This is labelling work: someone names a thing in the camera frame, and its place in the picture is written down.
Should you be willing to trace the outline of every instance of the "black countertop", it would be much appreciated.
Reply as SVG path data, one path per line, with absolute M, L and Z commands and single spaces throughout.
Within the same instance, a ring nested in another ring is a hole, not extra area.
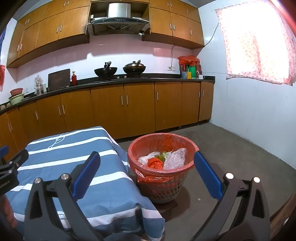
M 58 89 L 55 91 L 47 92 L 38 96 L 30 97 L 29 99 L 26 99 L 18 104 L 12 105 L 10 107 L 7 107 L 0 111 L 0 115 L 7 112 L 8 110 L 11 110 L 15 107 L 27 104 L 29 102 L 49 97 L 52 95 L 62 94 L 69 91 L 75 91 L 75 90 L 81 90 L 86 88 L 92 88 L 92 87 L 98 87 L 98 86 L 107 86 L 107 85 L 116 85 L 116 84 L 130 84 L 130 83 L 148 83 L 148 82 L 163 82 L 163 81 L 188 81 L 188 82 L 212 82 L 215 83 L 215 76 L 205 76 L 205 79 L 198 80 L 198 79 L 180 79 L 180 78 L 148 78 L 148 77 L 141 77 L 141 78 L 122 78 L 122 79 L 115 79 L 115 80 L 106 80 L 106 81 L 99 81 L 99 82 L 93 82 L 93 83 L 86 83 L 86 84 L 80 84 L 76 86 L 66 87 L 62 89 Z

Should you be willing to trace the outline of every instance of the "red trash can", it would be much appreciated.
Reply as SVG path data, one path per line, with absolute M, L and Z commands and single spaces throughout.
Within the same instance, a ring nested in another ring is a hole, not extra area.
M 176 151 L 186 148 L 185 165 L 176 169 L 157 170 L 138 162 L 139 157 L 153 151 Z M 194 167 L 193 156 L 198 146 L 186 137 L 170 133 L 153 133 L 135 139 L 128 147 L 128 162 L 143 196 L 154 203 L 167 203 L 179 193 L 187 172 Z

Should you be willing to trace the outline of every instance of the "window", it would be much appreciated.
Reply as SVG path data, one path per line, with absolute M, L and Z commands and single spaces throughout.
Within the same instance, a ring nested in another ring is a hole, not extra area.
M 295 36 L 268 0 L 217 9 L 224 38 L 228 78 L 248 77 L 295 83 Z

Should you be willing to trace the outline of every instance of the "concrete floor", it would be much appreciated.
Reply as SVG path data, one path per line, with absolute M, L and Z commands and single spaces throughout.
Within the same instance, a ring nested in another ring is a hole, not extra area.
M 203 155 L 219 164 L 224 172 L 251 180 L 258 176 L 267 196 L 269 214 L 272 215 L 296 190 L 296 170 L 249 141 L 211 123 L 172 131 L 197 144 Z M 119 142 L 127 150 L 132 141 Z M 217 201 L 208 193 L 195 169 L 189 171 L 184 186 L 176 197 L 178 206 L 173 218 L 165 224 L 165 241 L 187 241 L 198 231 L 212 212 Z M 238 208 L 235 202 L 222 232 L 229 229 Z

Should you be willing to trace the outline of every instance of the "range hood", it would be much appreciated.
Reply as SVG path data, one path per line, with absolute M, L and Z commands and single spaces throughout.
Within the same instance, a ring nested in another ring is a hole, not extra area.
M 142 34 L 149 28 L 149 21 L 131 18 L 130 3 L 110 3 L 107 17 L 94 18 L 87 25 L 89 35 Z

